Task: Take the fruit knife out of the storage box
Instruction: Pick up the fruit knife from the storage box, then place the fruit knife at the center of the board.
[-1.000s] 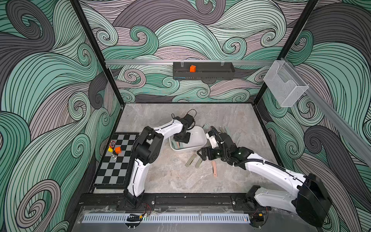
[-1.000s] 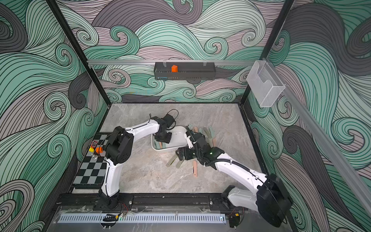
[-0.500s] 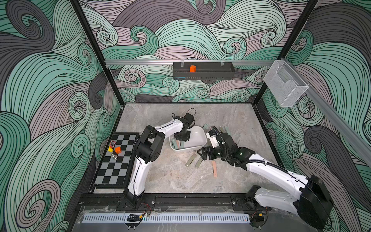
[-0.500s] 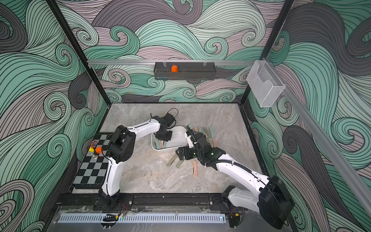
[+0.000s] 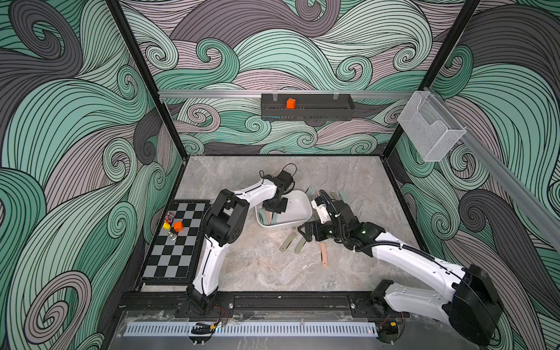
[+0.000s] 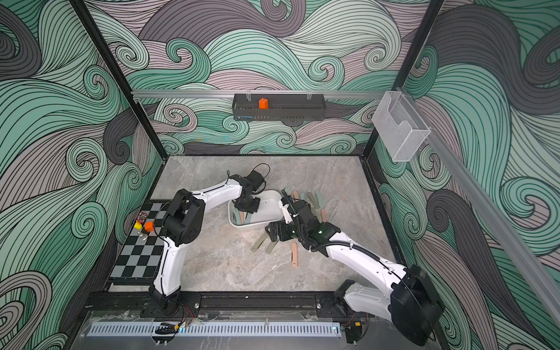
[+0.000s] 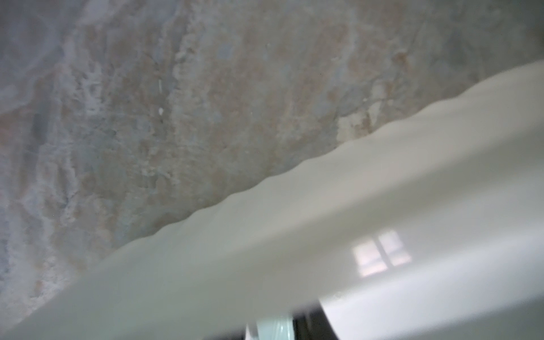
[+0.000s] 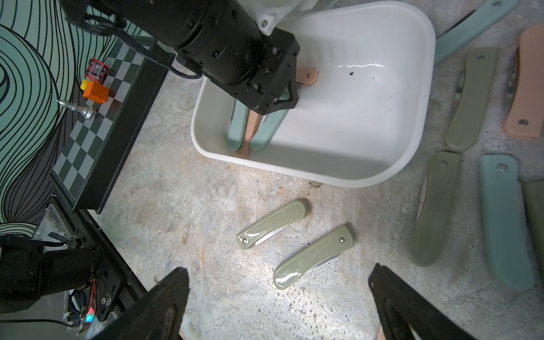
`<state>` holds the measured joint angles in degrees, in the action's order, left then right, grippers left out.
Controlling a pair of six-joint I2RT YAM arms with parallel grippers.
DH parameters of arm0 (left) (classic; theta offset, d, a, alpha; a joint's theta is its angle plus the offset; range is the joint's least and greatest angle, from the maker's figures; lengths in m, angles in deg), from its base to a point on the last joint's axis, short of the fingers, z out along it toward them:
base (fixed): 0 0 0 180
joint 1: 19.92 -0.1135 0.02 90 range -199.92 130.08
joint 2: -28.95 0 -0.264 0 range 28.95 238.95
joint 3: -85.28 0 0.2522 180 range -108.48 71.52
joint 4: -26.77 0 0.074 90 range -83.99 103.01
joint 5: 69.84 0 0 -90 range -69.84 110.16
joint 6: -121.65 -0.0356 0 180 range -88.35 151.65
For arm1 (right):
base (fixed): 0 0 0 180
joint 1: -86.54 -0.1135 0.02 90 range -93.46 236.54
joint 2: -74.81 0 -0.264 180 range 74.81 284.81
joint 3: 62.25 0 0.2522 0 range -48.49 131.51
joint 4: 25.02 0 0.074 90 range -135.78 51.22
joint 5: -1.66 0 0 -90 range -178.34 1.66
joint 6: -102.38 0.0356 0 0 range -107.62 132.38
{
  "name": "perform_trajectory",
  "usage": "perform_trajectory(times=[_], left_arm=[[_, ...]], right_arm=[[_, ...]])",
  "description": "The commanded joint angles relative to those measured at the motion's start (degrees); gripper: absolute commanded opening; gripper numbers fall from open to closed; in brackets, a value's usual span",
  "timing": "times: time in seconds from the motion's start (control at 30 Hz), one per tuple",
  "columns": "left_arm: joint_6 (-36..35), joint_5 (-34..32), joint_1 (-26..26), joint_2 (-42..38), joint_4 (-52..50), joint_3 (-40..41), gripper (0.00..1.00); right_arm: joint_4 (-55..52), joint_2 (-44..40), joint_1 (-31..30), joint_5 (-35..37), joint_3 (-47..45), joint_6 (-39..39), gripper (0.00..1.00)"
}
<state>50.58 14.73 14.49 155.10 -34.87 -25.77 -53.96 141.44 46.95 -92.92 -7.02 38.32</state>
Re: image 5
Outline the pink knife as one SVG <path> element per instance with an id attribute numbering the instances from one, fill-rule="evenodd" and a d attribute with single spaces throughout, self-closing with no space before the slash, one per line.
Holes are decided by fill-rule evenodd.
<path id="1" fill-rule="evenodd" d="M 321 254 L 322 267 L 327 268 L 328 267 L 328 250 L 327 250 L 326 243 L 321 241 L 319 243 L 319 249 L 320 249 L 320 254 Z"/>

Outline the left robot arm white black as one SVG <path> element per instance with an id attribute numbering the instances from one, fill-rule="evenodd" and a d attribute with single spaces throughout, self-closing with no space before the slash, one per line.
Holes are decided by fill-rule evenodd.
<path id="1" fill-rule="evenodd" d="M 260 180 L 243 190 L 220 191 L 201 220 L 203 243 L 194 279 L 187 288 L 191 303 L 203 314 L 214 310 L 214 295 L 225 257 L 242 234 L 249 210 L 261 204 L 273 213 L 287 209 L 284 197 L 293 189 L 293 175 L 286 170 L 276 176 L 260 174 Z"/>

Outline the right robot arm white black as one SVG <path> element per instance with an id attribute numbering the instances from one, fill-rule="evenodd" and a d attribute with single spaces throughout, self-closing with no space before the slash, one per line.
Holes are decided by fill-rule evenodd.
<path id="1" fill-rule="evenodd" d="M 352 252 L 388 262 L 427 286 L 406 287 L 384 280 L 372 296 L 376 305 L 445 322 L 478 346 L 491 344 L 503 302 L 483 268 L 450 263 L 408 245 L 385 228 L 360 221 L 344 201 L 317 197 L 311 207 L 319 218 L 298 227 L 303 237 L 333 239 Z"/>

